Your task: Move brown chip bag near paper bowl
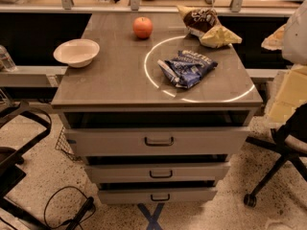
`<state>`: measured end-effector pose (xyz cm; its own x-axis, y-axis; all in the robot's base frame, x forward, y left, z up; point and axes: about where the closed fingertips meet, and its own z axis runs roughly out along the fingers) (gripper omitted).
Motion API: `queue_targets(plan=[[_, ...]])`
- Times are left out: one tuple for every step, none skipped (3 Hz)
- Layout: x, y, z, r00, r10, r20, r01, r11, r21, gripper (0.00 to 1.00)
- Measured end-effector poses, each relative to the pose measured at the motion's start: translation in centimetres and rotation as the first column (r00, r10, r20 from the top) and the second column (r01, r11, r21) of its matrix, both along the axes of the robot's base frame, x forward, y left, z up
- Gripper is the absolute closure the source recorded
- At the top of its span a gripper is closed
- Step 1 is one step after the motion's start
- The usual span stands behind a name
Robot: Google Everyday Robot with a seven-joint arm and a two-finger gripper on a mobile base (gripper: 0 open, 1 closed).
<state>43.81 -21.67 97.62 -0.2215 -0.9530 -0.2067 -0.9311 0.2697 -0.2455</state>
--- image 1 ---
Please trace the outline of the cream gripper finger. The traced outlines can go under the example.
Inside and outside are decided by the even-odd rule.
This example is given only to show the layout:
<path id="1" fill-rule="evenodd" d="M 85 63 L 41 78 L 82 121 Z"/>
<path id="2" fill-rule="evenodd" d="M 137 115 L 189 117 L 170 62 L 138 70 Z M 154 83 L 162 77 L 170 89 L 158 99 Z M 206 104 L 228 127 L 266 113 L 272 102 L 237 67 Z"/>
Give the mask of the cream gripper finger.
<path id="1" fill-rule="evenodd" d="M 284 30 L 285 25 L 282 25 L 274 33 L 263 40 L 261 47 L 271 51 L 281 50 L 283 47 Z"/>
<path id="2" fill-rule="evenodd" d="M 222 25 L 214 26 L 200 37 L 201 45 L 209 48 L 221 48 L 228 44 L 240 44 L 241 42 L 241 37 Z"/>

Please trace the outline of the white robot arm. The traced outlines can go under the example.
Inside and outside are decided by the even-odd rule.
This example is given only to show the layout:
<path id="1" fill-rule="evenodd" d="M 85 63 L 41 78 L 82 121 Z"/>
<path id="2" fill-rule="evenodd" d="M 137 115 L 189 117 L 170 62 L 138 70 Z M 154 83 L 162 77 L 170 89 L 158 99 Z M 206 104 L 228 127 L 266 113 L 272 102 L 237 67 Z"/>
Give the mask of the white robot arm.
<path id="1" fill-rule="evenodd" d="M 307 62 L 307 9 L 303 3 L 292 9 L 246 8 L 225 13 L 218 10 L 222 24 L 243 39 L 234 49 L 248 69 L 284 69 Z M 263 44 L 281 26 L 281 48 Z"/>

